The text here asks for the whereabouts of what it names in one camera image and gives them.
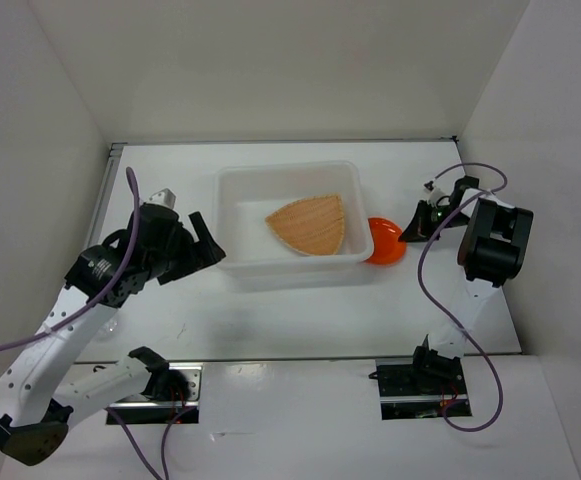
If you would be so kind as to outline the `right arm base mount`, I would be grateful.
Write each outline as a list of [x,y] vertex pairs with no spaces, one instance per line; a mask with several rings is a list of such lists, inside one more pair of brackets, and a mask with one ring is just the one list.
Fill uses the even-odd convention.
[[368,379],[377,387],[384,421],[441,418],[444,408],[449,417],[472,415],[461,366],[449,378],[443,378],[403,359],[381,360]]

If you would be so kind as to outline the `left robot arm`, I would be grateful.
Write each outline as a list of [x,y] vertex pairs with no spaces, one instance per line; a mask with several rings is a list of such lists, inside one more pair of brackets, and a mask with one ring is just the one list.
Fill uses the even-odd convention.
[[165,285],[224,259],[202,215],[186,230],[171,208],[140,206],[128,225],[84,250],[39,329],[0,377],[0,451],[27,466],[49,458],[70,429],[133,395],[184,404],[186,377],[140,346],[115,364],[71,382],[65,376],[85,347],[126,301],[151,280]]

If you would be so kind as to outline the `clear plastic bin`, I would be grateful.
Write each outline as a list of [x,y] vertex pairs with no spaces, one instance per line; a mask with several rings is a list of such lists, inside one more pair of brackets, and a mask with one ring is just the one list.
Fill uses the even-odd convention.
[[339,283],[374,251],[357,167],[348,161],[233,167],[215,176],[220,269],[242,288]]

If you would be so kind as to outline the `orange plastic plate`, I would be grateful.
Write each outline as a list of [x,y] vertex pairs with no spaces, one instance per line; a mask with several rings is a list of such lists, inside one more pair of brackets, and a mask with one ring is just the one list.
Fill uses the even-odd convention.
[[400,262],[407,249],[407,244],[399,240],[401,228],[393,221],[382,217],[370,217],[368,223],[374,249],[365,262],[383,267]]

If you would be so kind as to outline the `woven triangular basket tray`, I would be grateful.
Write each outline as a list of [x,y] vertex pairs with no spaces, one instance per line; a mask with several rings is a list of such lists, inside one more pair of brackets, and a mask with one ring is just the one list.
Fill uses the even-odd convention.
[[339,194],[296,200],[268,215],[265,223],[282,244],[307,256],[336,255],[346,227]]

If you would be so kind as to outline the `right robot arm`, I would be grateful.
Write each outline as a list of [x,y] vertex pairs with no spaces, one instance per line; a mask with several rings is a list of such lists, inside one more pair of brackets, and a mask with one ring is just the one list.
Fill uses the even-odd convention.
[[523,265],[534,220],[530,210],[499,200],[479,188],[479,180],[464,176],[447,195],[433,180],[424,185],[427,196],[417,204],[410,224],[399,237],[404,243],[422,243],[417,280],[427,298],[432,295],[423,283],[423,266],[441,232],[463,227],[457,264],[464,279],[451,308],[438,300],[432,303],[449,317],[449,323],[426,335],[413,354],[408,381],[420,393],[433,391],[442,381],[451,382],[460,371],[466,345],[484,304],[515,278]]

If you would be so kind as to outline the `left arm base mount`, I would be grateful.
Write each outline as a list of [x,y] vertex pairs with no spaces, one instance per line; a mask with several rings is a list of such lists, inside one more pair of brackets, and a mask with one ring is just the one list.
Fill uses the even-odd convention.
[[175,424],[197,424],[201,396],[202,363],[172,363],[184,386],[169,385],[155,397],[134,394],[110,405],[127,425],[163,425],[175,419]]

